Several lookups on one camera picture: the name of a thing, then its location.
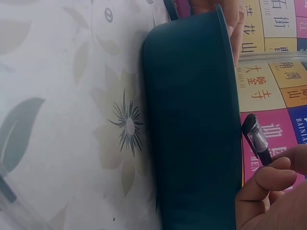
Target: teal plastic lid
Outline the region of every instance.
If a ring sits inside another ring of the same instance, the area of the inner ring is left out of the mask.
[[[164,229],[236,229],[241,123],[221,7],[155,27],[142,65]]]

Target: pen cap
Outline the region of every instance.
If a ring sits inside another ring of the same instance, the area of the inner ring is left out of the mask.
[[[247,133],[247,138],[250,140],[250,143],[257,153],[264,152],[268,147],[268,142],[256,117],[254,126]]]

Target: orange map square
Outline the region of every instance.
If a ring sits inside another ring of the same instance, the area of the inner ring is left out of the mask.
[[[307,85],[281,89],[288,108],[307,104]]]
[[[300,62],[279,62],[270,64],[280,88],[307,85],[307,71]]]

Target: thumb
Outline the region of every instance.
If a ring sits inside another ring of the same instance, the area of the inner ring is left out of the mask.
[[[240,0],[225,0],[224,1],[224,16],[227,24],[228,34],[231,36],[236,25],[239,22],[239,6]]]

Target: human hand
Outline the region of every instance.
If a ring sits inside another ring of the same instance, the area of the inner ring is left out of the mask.
[[[215,11],[215,4],[222,6],[234,53],[234,62],[237,66],[246,17],[243,0],[190,0],[190,3],[196,14]]]
[[[236,196],[237,230],[305,230],[307,181],[293,191],[296,173],[307,174],[307,145],[298,145],[260,168]]]

